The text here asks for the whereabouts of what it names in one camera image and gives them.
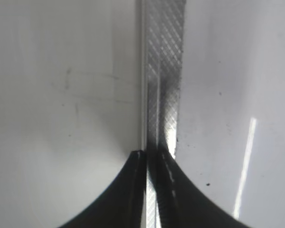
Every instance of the scratch mark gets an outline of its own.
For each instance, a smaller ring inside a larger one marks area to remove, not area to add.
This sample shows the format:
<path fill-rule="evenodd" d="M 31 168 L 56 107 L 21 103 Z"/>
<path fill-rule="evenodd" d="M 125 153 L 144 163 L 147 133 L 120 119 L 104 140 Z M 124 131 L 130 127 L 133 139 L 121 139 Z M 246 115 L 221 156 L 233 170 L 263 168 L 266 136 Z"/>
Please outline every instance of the scratch mark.
<path fill-rule="evenodd" d="M 76 113 L 77 126 L 80 127 L 80 116 L 79 116 L 78 103 L 75 103 L 75 113 Z"/>
<path fill-rule="evenodd" d="M 70 88 L 70 74 L 72 72 L 72 68 L 69 67 L 66 70 L 66 77 L 65 77 L 65 90 L 68 90 Z"/>

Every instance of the black object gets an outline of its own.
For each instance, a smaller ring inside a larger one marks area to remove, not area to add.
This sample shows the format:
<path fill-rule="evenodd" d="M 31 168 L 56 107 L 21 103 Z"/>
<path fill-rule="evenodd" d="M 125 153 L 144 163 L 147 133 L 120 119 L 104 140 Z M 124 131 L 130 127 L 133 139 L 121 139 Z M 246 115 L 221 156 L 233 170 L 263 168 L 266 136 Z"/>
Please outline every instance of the black object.
<path fill-rule="evenodd" d="M 147 162 L 157 193 L 162 228 L 248 228 L 197 189 L 166 145 L 149 145 L 147 153 L 131 152 L 105 192 L 61 228 L 139 228 Z"/>
<path fill-rule="evenodd" d="M 159 145 L 148 161 L 156 166 L 154 181 L 162 228 L 247 228 L 210 201 L 187 178 L 167 146 Z"/>
<path fill-rule="evenodd" d="M 111 185 L 61 228 L 139 228 L 146 183 L 146 154 L 131 152 Z"/>

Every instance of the white panel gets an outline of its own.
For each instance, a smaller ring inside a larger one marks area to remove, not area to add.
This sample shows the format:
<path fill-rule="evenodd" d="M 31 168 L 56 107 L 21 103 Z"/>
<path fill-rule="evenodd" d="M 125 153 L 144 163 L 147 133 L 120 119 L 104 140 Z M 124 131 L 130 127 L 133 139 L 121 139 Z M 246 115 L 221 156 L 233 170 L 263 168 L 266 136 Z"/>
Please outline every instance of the white panel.
<path fill-rule="evenodd" d="M 186 11 L 177 162 L 231 215 L 285 227 L 285 0 Z"/>
<path fill-rule="evenodd" d="M 0 0 L 0 228 L 62 225 L 140 149 L 140 28 L 126 2 Z"/>

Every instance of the smudge mark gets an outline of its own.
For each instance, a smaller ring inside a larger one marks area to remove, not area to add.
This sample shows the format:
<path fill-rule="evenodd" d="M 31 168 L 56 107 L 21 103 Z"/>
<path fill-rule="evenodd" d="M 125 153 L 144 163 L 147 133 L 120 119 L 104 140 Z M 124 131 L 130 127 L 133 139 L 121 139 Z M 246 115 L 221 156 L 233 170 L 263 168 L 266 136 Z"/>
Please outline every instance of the smudge mark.
<path fill-rule="evenodd" d="M 65 90 L 68 90 L 70 88 L 70 74 L 72 72 L 72 68 L 69 67 L 66 70 L 66 77 L 65 77 Z"/>

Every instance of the metal strip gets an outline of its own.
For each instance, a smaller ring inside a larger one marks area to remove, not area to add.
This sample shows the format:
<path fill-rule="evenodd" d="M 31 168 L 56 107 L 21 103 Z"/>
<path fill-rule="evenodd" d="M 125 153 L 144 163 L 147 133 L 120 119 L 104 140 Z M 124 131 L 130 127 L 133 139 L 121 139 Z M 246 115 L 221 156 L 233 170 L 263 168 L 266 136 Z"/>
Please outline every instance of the metal strip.
<path fill-rule="evenodd" d="M 185 0 L 145 0 L 144 77 L 148 145 L 167 145 L 175 158 Z M 147 228 L 160 227 L 154 186 L 147 175 Z"/>

